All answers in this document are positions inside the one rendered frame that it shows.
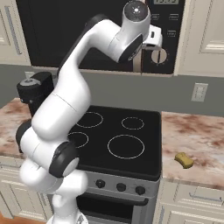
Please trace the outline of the cream wall cupboard door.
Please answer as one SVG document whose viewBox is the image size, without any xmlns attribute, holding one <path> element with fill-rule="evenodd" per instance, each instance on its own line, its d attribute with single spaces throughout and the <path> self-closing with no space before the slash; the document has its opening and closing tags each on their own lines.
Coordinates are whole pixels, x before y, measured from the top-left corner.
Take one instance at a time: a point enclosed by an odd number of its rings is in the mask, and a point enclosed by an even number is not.
<svg viewBox="0 0 224 224">
<path fill-rule="evenodd" d="M 224 0 L 185 0 L 174 74 L 224 78 Z"/>
<path fill-rule="evenodd" d="M 16 52 L 4 6 L 10 6 L 10 15 L 21 55 Z M 22 66 L 31 64 L 16 0 L 0 0 L 0 64 Z"/>
</svg>

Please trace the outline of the black hob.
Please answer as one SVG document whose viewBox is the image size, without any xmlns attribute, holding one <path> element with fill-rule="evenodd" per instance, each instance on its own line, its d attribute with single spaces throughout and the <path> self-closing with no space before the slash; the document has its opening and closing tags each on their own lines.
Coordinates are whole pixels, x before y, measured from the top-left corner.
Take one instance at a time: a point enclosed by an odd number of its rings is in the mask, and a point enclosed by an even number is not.
<svg viewBox="0 0 224 224">
<path fill-rule="evenodd" d="M 78 168 L 156 181 L 162 169 L 161 115 L 157 111 L 92 106 L 71 128 Z"/>
</svg>

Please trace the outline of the cream drawer front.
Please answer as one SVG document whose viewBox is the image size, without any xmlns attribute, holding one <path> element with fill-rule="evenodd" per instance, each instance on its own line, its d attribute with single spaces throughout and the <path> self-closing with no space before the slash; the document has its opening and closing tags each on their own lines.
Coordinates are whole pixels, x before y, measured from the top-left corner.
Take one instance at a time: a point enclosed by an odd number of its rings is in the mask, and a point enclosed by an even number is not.
<svg viewBox="0 0 224 224">
<path fill-rule="evenodd" d="M 189 196 L 189 193 L 196 193 L 196 192 L 215 192 L 219 193 L 222 198 L 223 202 L 212 202 L 208 200 L 203 199 L 193 199 Z M 212 208 L 212 209 L 220 209 L 224 211 L 224 191 L 222 190 L 216 190 L 196 185 L 182 185 L 178 184 L 176 188 L 176 192 L 174 195 L 174 201 L 178 203 L 182 203 L 185 205 L 192 205 L 192 206 L 199 206 L 199 207 L 206 207 L 206 208 Z"/>
<path fill-rule="evenodd" d="M 24 160 L 21 158 L 0 157 L 0 170 L 7 172 L 10 171 L 18 172 L 23 162 Z"/>
</svg>

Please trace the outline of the round microwave knob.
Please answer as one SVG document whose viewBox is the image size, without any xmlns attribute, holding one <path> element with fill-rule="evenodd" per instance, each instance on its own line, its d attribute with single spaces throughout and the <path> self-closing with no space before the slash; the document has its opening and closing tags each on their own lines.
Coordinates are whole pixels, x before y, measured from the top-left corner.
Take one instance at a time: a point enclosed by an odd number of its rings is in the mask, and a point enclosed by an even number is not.
<svg viewBox="0 0 224 224">
<path fill-rule="evenodd" d="M 151 60 L 156 65 L 163 65 L 168 60 L 168 52 L 163 48 L 154 50 L 151 53 Z"/>
</svg>

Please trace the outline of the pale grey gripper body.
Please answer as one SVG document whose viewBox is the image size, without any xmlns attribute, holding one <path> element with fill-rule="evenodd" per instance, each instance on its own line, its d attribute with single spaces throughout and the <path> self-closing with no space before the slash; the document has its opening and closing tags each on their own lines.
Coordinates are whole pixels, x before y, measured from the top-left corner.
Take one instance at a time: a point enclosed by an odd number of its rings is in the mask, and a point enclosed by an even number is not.
<svg viewBox="0 0 224 224">
<path fill-rule="evenodd" d="M 145 51 L 154 51 L 154 50 L 159 50 L 162 48 L 162 45 L 153 45 L 153 44 L 146 44 L 146 43 L 143 43 L 143 46 L 142 48 L 145 50 Z"/>
</svg>

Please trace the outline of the silver oven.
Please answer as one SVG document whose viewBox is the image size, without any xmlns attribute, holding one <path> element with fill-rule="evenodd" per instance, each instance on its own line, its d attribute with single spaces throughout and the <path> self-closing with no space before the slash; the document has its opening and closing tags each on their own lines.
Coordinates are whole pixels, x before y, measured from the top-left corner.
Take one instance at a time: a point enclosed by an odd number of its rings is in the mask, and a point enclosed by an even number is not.
<svg viewBox="0 0 224 224">
<path fill-rule="evenodd" d="M 88 187 L 86 193 L 94 193 L 100 195 L 106 195 L 113 198 L 127 199 L 127 200 L 140 200 L 141 198 L 152 198 L 158 196 L 158 187 L 160 179 L 157 181 L 149 181 L 136 178 L 127 178 L 115 175 L 109 175 L 97 172 L 87 172 Z M 97 179 L 102 179 L 106 182 L 103 188 L 98 188 L 95 184 Z M 126 185 L 124 192 L 119 192 L 116 189 L 118 183 Z M 139 195 L 136 193 L 136 187 L 143 186 L 145 188 L 145 194 Z"/>
</svg>

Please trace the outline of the cream base cupboard door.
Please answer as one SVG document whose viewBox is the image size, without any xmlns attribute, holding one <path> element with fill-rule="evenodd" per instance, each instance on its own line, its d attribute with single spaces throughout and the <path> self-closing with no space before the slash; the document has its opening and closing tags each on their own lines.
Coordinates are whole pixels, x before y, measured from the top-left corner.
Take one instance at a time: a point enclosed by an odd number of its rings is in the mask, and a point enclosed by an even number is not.
<svg viewBox="0 0 224 224">
<path fill-rule="evenodd" d="M 224 224 L 224 215 L 209 212 L 166 211 L 162 224 Z"/>
<path fill-rule="evenodd" d="M 4 218 L 13 219 L 14 215 L 10 209 L 10 204 L 6 198 L 6 188 L 2 183 L 2 179 L 0 178 L 0 212 L 2 213 Z"/>
<path fill-rule="evenodd" d="M 32 191 L 19 182 L 11 181 L 9 186 L 19 216 L 44 222 L 52 216 L 51 207 L 43 194 Z"/>
</svg>

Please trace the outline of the black microwave oven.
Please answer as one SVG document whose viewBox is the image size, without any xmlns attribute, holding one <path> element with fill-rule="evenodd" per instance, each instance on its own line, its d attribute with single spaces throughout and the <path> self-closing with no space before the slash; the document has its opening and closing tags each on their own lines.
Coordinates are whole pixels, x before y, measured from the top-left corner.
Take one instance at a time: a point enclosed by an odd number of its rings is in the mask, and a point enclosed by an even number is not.
<svg viewBox="0 0 224 224">
<path fill-rule="evenodd" d="M 142 51 L 142 73 L 172 74 L 179 44 L 179 33 L 186 0 L 144 0 L 150 8 L 150 23 L 162 29 L 163 49 L 168 60 L 156 65 L 151 60 L 152 51 Z"/>
</svg>

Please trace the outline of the black microwave door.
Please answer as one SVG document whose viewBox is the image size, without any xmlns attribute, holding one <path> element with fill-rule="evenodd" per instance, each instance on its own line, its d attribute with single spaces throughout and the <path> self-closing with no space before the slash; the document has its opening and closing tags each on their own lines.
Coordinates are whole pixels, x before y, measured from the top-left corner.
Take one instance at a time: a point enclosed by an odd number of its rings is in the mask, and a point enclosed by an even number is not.
<svg viewBox="0 0 224 224">
<path fill-rule="evenodd" d="M 31 64 L 59 67 L 86 22 L 98 15 L 122 23 L 129 0 L 16 0 Z"/>
</svg>

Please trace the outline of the black coffee machine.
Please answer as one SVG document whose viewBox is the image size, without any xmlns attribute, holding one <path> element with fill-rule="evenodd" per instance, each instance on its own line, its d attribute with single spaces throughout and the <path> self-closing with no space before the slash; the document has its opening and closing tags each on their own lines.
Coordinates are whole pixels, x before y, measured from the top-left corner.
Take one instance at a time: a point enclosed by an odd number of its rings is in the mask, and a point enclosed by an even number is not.
<svg viewBox="0 0 224 224">
<path fill-rule="evenodd" d="M 31 78 L 24 79 L 17 84 L 20 101 L 27 104 L 34 116 L 45 98 L 53 91 L 53 77 L 50 72 L 38 72 Z"/>
</svg>

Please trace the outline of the yellow sponge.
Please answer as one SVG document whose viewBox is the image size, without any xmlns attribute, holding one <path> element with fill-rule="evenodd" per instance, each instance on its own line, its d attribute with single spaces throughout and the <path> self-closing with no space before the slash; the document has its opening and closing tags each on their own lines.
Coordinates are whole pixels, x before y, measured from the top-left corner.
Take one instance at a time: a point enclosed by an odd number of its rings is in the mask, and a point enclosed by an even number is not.
<svg viewBox="0 0 224 224">
<path fill-rule="evenodd" d="M 174 159 L 179 162 L 184 169 L 191 168 L 194 163 L 194 161 L 190 159 L 184 152 L 178 153 Z"/>
</svg>

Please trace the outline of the black oven door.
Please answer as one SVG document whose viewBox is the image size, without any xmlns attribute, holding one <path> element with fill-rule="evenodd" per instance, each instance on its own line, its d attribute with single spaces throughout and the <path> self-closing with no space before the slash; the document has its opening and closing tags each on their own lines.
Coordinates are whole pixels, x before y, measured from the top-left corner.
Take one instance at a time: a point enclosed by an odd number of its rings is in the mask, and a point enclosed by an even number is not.
<svg viewBox="0 0 224 224">
<path fill-rule="evenodd" d="M 80 211 L 89 224 L 152 224 L 157 197 L 149 199 L 146 206 L 132 206 L 101 199 L 77 198 Z"/>
</svg>

